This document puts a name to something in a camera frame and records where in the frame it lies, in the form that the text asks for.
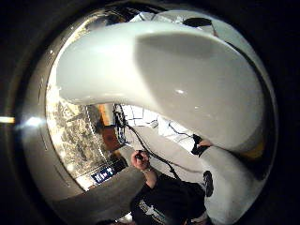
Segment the man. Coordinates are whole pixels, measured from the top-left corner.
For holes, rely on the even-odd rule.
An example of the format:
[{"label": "man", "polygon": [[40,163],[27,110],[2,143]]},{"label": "man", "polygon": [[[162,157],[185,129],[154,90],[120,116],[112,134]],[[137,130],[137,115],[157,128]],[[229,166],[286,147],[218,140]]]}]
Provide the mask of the man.
[{"label": "man", "polygon": [[[210,146],[203,140],[199,146]],[[145,185],[131,201],[130,209],[133,220],[138,225],[184,225],[188,218],[193,224],[208,224],[208,220],[197,220],[205,212],[204,196],[213,193],[213,180],[210,172],[203,175],[204,184],[179,181],[165,174],[158,174],[149,163],[145,152],[135,151],[131,155],[131,163],[145,176]]]}]

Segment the black wire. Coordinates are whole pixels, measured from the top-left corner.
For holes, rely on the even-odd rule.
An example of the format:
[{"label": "black wire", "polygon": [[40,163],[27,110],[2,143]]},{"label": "black wire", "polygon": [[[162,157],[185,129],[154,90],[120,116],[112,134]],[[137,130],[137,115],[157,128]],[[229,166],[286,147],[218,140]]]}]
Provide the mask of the black wire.
[{"label": "black wire", "polygon": [[[119,107],[121,109],[121,112],[118,112],[116,110],[116,107]],[[128,127],[138,138],[142,148],[147,152],[147,154],[149,154],[150,156],[157,158],[158,160],[162,161],[163,163],[167,164],[170,168],[170,172],[174,175],[175,179],[178,181],[180,188],[183,190],[185,196],[186,196],[186,200],[187,200],[187,208],[189,210],[187,210],[187,225],[191,224],[190,222],[190,197],[188,195],[188,191],[187,188],[185,187],[183,181],[180,179],[180,177],[178,176],[178,174],[176,173],[175,169],[173,168],[173,166],[171,165],[170,161],[166,160],[163,157],[158,156],[157,154],[155,154],[142,140],[142,138],[140,137],[140,134],[133,128],[131,127],[125,118],[125,114],[124,111],[122,109],[122,106],[120,104],[114,104],[113,105],[113,114],[115,117],[115,122],[116,122],[116,126],[121,129],[124,130],[125,133],[125,127]]]},{"label": "black wire", "polygon": [[139,17],[144,21],[144,18],[142,17],[141,13],[139,13]]},{"label": "black wire", "polygon": [[189,137],[185,137],[185,138],[182,138],[182,139],[180,139],[180,140],[178,140],[178,141],[176,141],[177,143],[180,143],[181,141],[183,141],[183,140],[185,140],[185,139],[188,139]]},{"label": "black wire", "polygon": [[152,18],[150,19],[150,21],[153,21],[154,20],[154,18],[157,16],[157,14],[154,14],[153,16],[152,16]]},{"label": "black wire", "polygon": [[146,124],[152,124],[153,122],[157,121],[157,119],[152,120],[151,122],[146,122]]},{"label": "black wire", "polygon": [[185,132],[178,132],[172,125],[171,122],[169,123],[169,127],[176,133],[176,134],[182,134],[187,135],[189,138],[193,138],[193,136],[186,134]]},{"label": "black wire", "polygon": [[131,109],[131,113],[132,113],[132,118],[134,118],[134,112],[132,110],[132,106],[130,105],[130,109]]},{"label": "black wire", "polygon": [[127,120],[138,120],[138,119],[143,119],[143,118],[131,118],[131,119],[127,119]]}]

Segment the man's hand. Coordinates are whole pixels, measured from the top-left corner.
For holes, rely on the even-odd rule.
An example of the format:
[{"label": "man's hand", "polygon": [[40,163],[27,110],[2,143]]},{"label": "man's hand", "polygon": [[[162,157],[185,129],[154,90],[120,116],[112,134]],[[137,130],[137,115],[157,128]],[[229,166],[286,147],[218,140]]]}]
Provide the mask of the man's hand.
[{"label": "man's hand", "polygon": [[144,177],[146,178],[146,184],[150,188],[153,188],[157,183],[157,173],[150,168],[149,156],[145,152],[141,152],[142,159],[135,158],[139,154],[139,151],[134,151],[131,155],[131,163],[132,165],[141,170]]},{"label": "man's hand", "polygon": [[197,147],[200,146],[212,146],[213,144],[211,142],[209,142],[208,140],[202,140],[197,144]]},{"label": "man's hand", "polygon": [[135,158],[139,154],[139,151],[134,151],[134,153],[131,154],[131,164],[135,168],[139,170],[145,170],[149,167],[149,156],[145,152],[141,152],[142,160]]}]

